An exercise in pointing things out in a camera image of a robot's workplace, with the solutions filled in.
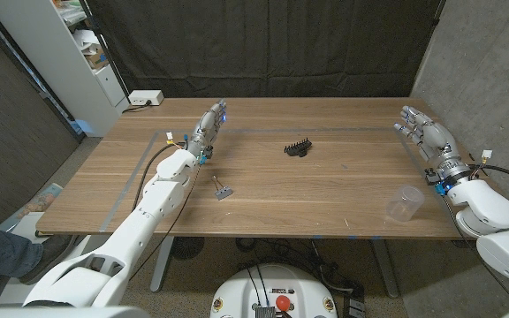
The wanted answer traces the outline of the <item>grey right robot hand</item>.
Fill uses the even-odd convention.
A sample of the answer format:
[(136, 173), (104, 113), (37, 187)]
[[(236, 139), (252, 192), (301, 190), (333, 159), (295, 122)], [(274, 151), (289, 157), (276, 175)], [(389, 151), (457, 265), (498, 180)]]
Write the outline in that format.
[(404, 106), (400, 115), (405, 124), (395, 123), (394, 128), (419, 148), (421, 157), (430, 165), (426, 170), (429, 185), (441, 183), (450, 189), (468, 181), (471, 169), (462, 161), (455, 139), (444, 126), (411, 106)]

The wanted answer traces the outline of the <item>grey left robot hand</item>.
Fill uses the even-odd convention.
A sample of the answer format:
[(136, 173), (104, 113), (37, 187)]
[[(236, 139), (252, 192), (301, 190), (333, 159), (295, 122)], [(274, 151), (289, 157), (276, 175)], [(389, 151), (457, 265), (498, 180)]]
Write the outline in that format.
[(192, 131), (186, 149), (193, 155), (210, 159), (213, 153), (213, 144), (221, 125), (226, 120), (226, 101), (219, 100), (206, 111)]

